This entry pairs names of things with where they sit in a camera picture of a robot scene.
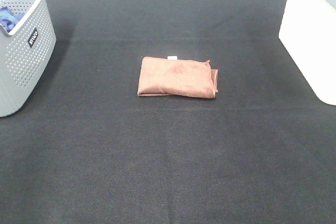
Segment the blue cloth in basket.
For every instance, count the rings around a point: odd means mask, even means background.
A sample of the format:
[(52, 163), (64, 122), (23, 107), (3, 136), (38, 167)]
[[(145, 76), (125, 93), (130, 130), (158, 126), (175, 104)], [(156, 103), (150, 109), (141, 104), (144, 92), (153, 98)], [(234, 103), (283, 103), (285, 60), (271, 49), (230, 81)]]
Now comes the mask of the blue cloth in basket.
[(24, 14), (14, 14), (8, 7), (1, 8), (1, 25), (9, 33), (23, 18)]

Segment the grey perforated laundry basket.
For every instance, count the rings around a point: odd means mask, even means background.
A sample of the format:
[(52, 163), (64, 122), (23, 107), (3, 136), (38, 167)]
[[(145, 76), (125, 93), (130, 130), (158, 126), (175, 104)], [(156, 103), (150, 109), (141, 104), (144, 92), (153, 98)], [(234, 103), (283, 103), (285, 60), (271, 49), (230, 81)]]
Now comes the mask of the grey perforated laundry basket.
[(26, 102), (52, 55), (56, 35), (46, 0), (1, 0), (2, 14), (20, 16), (1, 25), (1, 117)]

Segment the white plastic basket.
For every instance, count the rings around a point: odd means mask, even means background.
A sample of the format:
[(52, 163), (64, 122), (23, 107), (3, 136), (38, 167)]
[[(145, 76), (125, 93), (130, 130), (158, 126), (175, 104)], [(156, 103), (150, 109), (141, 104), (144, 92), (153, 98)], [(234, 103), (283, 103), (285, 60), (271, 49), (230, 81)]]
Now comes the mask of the white plastic basket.
[(335, 0), (287, 0), (279, 39), (315, 95), (335, 105)]

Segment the brown microfiber towel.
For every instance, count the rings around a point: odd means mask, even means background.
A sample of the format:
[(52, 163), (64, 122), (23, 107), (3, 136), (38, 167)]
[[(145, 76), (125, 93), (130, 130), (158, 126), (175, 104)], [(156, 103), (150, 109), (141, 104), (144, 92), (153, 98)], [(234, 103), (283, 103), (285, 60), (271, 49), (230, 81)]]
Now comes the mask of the brown microfiber towel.
[(191, 98), (214, 99), (218, 70), (210, 61), (170, 60), (144, 57), (138, 91), (140, 97), (179, 95)]

